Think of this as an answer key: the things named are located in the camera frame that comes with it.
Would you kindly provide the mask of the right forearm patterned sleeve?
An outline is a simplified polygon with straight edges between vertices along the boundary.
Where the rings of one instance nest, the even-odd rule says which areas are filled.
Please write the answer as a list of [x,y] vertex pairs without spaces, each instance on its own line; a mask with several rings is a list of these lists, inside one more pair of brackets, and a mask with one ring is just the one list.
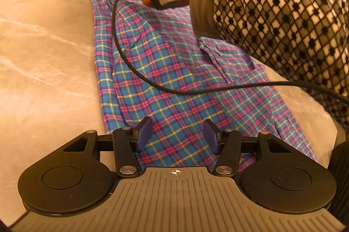
[[189,0],[193,31],[348,96],[348,0]]

